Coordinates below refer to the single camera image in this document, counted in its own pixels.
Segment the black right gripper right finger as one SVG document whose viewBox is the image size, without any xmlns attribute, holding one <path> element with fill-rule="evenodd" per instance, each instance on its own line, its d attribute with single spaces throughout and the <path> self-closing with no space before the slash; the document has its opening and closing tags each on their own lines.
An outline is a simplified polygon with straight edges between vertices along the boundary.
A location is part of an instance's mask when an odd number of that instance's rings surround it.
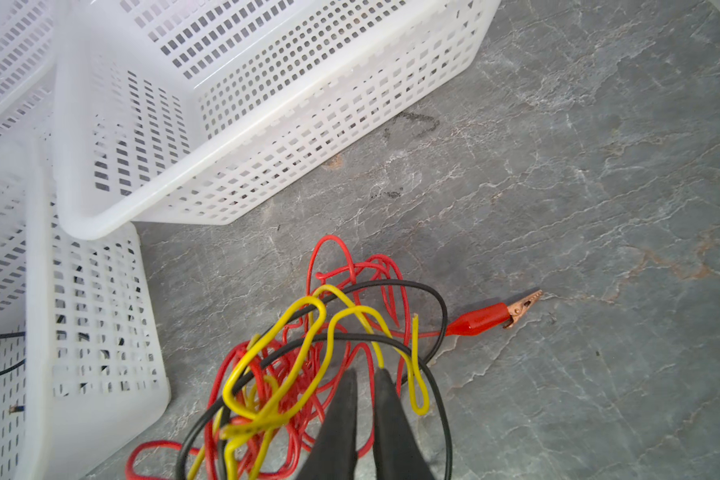
<svg viewBox="0 0 720 480">
<path fill-rule="evenodd" d="M 377 479 L 434 479 L 386 369 L 374 374 L 373 433 Z"/>
</svg>

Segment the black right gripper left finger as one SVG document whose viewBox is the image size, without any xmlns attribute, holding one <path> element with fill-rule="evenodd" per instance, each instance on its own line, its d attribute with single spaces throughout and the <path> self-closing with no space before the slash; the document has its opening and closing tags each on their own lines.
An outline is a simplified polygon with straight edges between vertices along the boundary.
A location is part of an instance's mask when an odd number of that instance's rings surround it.
<svg viewBox="0 0 720 480">
<path fill-rule="evenodd" d="M 347 370 L 328 408 L 311 453 L 297 475 L 304 479 L 353 479 L 357 463 L 358 382 Z"/>
</svg>

